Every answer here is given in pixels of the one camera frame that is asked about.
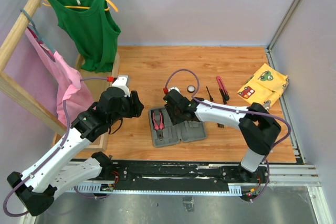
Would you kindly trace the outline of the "grey plastic tool case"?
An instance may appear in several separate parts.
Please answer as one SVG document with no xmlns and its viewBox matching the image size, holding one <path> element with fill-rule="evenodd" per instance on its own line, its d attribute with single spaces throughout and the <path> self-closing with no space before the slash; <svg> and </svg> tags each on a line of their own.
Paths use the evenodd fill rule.
<svg viewBox="0 0 336 224">
<path fill-rule="evenodd" d="M 156 131 L 153 129 L 152 112 L 155 113 L 155 119 L 159 121 L 158 110 L 162 110 L 164 129 L 163 140 L 159 140 Z M 179 144 L 180 142 L 189 143 L 204 140 L 207 138 L 205 124 L 203 122 L 185 121 L 183 123 L 173 125 L 169 115 L 164 107 L 151 108 L 148 112 L 152 144 L 154 147 L 166 147 Z"/>
</svg>

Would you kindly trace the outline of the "pink handled pliers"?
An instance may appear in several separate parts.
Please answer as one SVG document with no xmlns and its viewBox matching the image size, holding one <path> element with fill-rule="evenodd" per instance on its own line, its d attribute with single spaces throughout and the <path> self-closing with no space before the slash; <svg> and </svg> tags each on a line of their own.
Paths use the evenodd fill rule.
<svg viewBox="0 0 336 224">
<path fill-rule="evenodd" d="M 164 120 L 162 110 L 158 110 L 159 121 L 155 119 L 155 113 L 152 112 L 153 129 L 156 131 L 159 140 L 163 140 Z"/>
</svg>

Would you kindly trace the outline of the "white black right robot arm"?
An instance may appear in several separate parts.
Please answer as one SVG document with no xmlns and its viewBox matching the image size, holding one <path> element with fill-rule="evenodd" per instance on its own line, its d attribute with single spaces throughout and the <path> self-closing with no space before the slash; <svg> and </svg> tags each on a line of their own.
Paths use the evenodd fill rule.
<svg viewBox="0 0 336 224">
<path fill-rule="evenodd" d="M 240 130 L 248 149 L 238 165 L 238 177 L 250 182 L 270 153 L 281 126 L 259 103 L 251 106 L 229 106 L 194 98 L 189 100 L 177 90 L 165 94 L 165 109 L 173 124 L 184 121 L 214 122 Z"/>
</svg>

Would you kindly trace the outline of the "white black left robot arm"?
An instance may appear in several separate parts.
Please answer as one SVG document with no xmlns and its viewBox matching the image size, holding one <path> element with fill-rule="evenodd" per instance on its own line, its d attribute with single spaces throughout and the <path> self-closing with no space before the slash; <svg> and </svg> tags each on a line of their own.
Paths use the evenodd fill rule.
<svg viewBox="0 0 336 224">
<path fill-rule="evenodd" d="M 109 87 L 98 102 L 78 114 L 62 139 L 25 171 L 12 172 L 7 181 L 31 216 L 45 212 L 68 189 L 91 179 L 108 179 L 113 173 L 111 159 L 103 152 L 63 172 L 62 168 L 112 125 L 124 118 L 140 117 L 144 105 L 138 93 L 128 87 Z"/>
</svg>

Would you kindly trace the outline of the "black electrical tape roll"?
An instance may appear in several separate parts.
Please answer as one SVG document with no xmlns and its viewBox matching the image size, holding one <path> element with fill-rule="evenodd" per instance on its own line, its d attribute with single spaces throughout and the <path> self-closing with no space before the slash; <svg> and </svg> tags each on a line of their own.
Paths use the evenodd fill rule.
<svg viewBox="0 0 336 224">
<path fill-rule="evenodd" d="M 193 86 L 193 85 L 190 85 L 190 86 L 187 87 L 187 91 L 188 91 L 189 93 L 194 93 L 195 90 L 196 90 L 196 87 Z"/>
</svg>

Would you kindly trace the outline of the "wooden clothes rack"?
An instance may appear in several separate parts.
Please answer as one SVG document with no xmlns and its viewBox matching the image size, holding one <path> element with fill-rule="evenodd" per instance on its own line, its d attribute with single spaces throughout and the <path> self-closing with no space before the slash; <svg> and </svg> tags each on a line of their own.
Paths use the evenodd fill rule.
<svg viewBox="0 0 336 224">
<path fill-rule="evenodd" d="M 28 0 L 1 0 L 1 41 L 10 32 L 20 9 Z M 55 12 L 50 7 L 38 10 L 33 20 L 37 29 L 58 50 L 69 65 L 77 56 L 75 44 L 66 41 L 66 33 L 56 25 Z M 56 80 L 40 60 L 26 36 L 14 50 L 5 73 L 56 115 Z M 39 155 L 50 148 L 54 131 L 24 107 L 1 93 L 1 155 Z"/>
</svg>

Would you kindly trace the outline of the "pink hex key set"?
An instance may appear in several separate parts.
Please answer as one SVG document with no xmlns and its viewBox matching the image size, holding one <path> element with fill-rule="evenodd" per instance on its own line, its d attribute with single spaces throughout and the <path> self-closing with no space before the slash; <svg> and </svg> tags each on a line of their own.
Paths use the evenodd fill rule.
<svg viewBox="0 0 336 224">
<path fill-rule="evenodd" d="M 224 128 L 225 125 L 218 123 L 218 124 L 217 124 L 217 127 L 218 127 L 218 128 Z"/>
</svg>

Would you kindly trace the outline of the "pink shirt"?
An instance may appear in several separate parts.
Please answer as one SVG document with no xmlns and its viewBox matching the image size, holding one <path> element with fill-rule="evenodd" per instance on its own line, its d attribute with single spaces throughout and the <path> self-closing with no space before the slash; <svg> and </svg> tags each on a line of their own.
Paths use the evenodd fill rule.
<svg viewBox="0 0 336 224">
<path fill-rule="evenodd" d="M 56 50 L 40 40 L 32 25 L 28 25 L 25 35 L 58 83 L 56 112 L 58 120 L 66 125 L 65 113 L 68 113 L 69 119 L 73 121 L 80 112 L 93 104 L 93 96 L 86 84 L 80 82 L 82 78 L 80 72 L 69 66 Z"/>
</svg>

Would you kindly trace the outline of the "pink utility knife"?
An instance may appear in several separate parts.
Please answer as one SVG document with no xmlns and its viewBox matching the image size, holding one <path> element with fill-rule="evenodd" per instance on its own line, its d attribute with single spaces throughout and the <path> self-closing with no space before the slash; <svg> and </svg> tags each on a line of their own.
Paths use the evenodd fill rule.
<svg viewBox="0 0 336 224">
<path fill-rule="evenodd" d="M 222 88 L 222 89 L 224 89 L 227 92 L 227 90 L 226 90 L 226 88 L 224 86 L 224 83 L 223 83 L 223 81 L 222 81 L 222 79 L 221 79 L 220 76 L 216 76 L 216 81 L 217 81 L 217 84 L 218 84 L 219 88 Z"/>
</svg>

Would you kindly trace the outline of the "grey clothes hanger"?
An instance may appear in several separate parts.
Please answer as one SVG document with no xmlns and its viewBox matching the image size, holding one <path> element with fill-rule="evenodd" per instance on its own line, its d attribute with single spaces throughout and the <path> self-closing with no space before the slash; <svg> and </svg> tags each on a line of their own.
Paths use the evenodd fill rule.
<svg viewBox="0 0 336 224">
<path fill-rule="evenodd" d="M 29 23 L 28 28 L 31 29 L 35 35 L 38 42 L 42 43 L 44 45 L 44 51 L 48 53 L 48 57 L 51 59 L 51 61 L 56 62 L 54 53 L 55 49 L 54 47 L 48 42 L 48 40 L 37 30 L 36 25 L 33 21 L 33 19 L 30 17 L 30 15 L 21 8 L 20 11 L 27 17 Z"/>
</svg>

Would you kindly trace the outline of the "yellow patterned cloth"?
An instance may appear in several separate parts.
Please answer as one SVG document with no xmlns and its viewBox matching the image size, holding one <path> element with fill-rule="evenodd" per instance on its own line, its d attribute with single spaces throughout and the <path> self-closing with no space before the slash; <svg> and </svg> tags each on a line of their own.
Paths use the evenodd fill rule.
<svg viewBox="0 0 336 224">
<path fill-rule="evenodd" d="M 237 91 L 237 94 L 249 104 L 259 103 L 269 111 L 288 85 L 287 75 L 281 74 L 265 63 Z"/>
</svg>

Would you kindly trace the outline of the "green tank top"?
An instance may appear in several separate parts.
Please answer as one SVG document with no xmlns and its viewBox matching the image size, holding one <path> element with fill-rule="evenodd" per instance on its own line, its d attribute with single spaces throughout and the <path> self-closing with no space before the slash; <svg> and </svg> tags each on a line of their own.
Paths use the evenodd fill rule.
<svg viewBox="0 0 336 224">
<path fill-rule="evenodd" d="M 89 72 L 110 72 L 118 49 L 120 27 L 107 10 L 106 0 L 47 0 L 58 26 L 74 41 L 84 57 L 81 68 Z"/>
</svg>

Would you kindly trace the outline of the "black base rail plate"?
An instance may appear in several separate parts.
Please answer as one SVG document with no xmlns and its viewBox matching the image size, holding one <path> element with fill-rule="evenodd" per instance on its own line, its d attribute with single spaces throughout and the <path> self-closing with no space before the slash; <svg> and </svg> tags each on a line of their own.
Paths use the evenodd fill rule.
<svg viewBox="0 0 336 224">
<path fill-rule="evenodd" d="M 116 189 L 127 191 L 229 191 L 230 183 L 264 183 L 267 172 L 263 166 L 254 173 L 245 172 L 237 163 L 115 160 L 110 166 L 109 174 L 91 180 L 111 181 L 116 172 L 119 174 Z"/>
</svg>

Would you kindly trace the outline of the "aluminium frame post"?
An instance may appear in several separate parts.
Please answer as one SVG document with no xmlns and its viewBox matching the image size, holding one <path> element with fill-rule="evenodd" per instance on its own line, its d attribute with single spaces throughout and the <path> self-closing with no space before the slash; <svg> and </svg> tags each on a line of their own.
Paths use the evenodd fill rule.
<svg viewBox="0 0 336 224">
<path fill-rule="evenodd" d="M 277 30 L 275 31 L 272 39 L 270 40 L 269 44 L 266 46 L 266 51 L 270 52 L 273 50 L 275 45 L 277 44 L 278 40 L 280 39 L 281 35 L 285 31 L 287 25 L 290 23 L 291 19 L 293 18 L 297 8 L 299 7 L 302 0 L 292 0 L 288 10 L 286 11 L 283 19 L 281 20 Z"/>
</svg>

